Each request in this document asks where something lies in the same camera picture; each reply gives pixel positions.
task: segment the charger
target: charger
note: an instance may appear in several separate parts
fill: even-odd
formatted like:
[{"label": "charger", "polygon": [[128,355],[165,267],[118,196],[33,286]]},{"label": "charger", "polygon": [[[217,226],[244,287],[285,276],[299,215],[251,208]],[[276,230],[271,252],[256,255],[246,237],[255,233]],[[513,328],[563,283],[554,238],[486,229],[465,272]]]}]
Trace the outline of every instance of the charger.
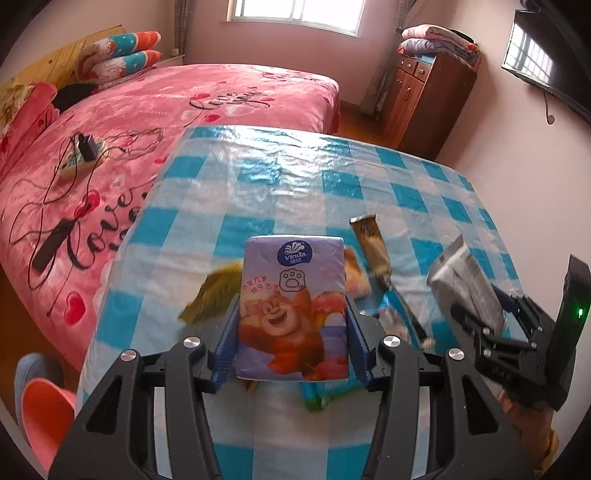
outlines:
[{"label": "charger", "polygon": [[95,139],[92,138],[92,135],[82,135],[78,136],[78,150],[80,154],[84,158],[84,161],[90,162],[95,161],[99,156],[99,147],[95,142]]}]

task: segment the vinda logo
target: vinda logo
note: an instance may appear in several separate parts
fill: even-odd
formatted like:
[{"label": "vinda logo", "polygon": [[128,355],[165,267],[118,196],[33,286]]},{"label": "vinda logo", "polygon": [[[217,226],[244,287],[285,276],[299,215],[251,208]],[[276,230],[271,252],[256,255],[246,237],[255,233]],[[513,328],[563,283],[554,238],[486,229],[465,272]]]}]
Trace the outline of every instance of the vinda logo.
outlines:
[{"label": "vinda logo", "polygon": [[312,260],[312,247],[303,240],[287,242],[277,252],[277,261],[284,267],[309,263],[310,260]]}]

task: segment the pillow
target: pillow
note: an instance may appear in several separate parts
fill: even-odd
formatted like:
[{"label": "pillow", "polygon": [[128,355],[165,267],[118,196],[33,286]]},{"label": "pillow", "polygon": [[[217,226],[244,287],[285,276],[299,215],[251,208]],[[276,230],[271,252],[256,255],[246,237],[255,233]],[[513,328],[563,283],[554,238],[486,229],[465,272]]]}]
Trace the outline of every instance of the pillow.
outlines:
[{"label": "pillow", "polygon": [[12,170],[13,166],[17,164],[22,155],[27,151],[27,148],[29,148],[39,135],[55,122],[59,116],[60,111],[52,104],[49,104],[49,106],[39,114],[33,124],[18,141],[12,154],[6,159],[6,162],[3,163],[2,168],[0,169],[0,181],[2,181],[8,172]]},{"label": "pillow", "polygon": [[131,55],[105,60],[94,65],[88,72],[86,80],[102,85],[150,67],[161,59],[162,54],[157,50],[137,51]]},{"label": "pillow", "polygon": [[160,41],[160,33],[146,31],[110,35],[82,49],[76,67],[76,77],[86,80],[91,68],[107,59],[123,57],[136,51],[148,50]]},{"label": "pillow", "polygon": [[12,168],[6,165],[7,159],[33,123],[46,111],[57,93],[56,86],[47,82],[33,82],[31,87],[29,98],[14,117],[7,133],[0,136],[0,179],[3,179]]},{"label": "pillow", "polygon": [[32,85],[12,82],[0,99],[0,137],[6,135],[18,111],[29,98]]}]

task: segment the window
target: window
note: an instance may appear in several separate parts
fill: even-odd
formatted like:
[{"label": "window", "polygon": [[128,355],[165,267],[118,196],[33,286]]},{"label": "window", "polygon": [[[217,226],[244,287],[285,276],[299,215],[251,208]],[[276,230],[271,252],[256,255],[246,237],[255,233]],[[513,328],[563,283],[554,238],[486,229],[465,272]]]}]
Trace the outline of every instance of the window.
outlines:
[{"label": "window", "polygon": [[294,23],[357,34],[365,0],[230,0],[230,20]]}]

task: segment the wooden headboard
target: wooden headboard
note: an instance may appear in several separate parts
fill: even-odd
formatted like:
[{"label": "wooden headboard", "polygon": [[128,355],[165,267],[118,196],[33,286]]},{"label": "wooden headboard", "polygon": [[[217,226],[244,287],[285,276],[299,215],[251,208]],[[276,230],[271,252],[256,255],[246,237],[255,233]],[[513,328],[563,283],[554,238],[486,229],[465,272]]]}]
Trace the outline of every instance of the wooden headboard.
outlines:
[{"label": "wooden headboard", "polygon": [[80,51],[86,45],[94,43],[101,38],[120,33],[125,33],[125,29],[122,25],[117,25],[116,27],[101,30],[100,32],[88,35],[87,37],[79,38],[62,48],[58,48],[56,51],[51,52],[49,55],[30,64],[9,81],[4,83],[4,85],[0,86],[0,97],[13,80],[20,83],[44,80],[53,83],[58,89],[74,83],[76,81],[74,78],[74,68],[76,67],[76,61]]}]

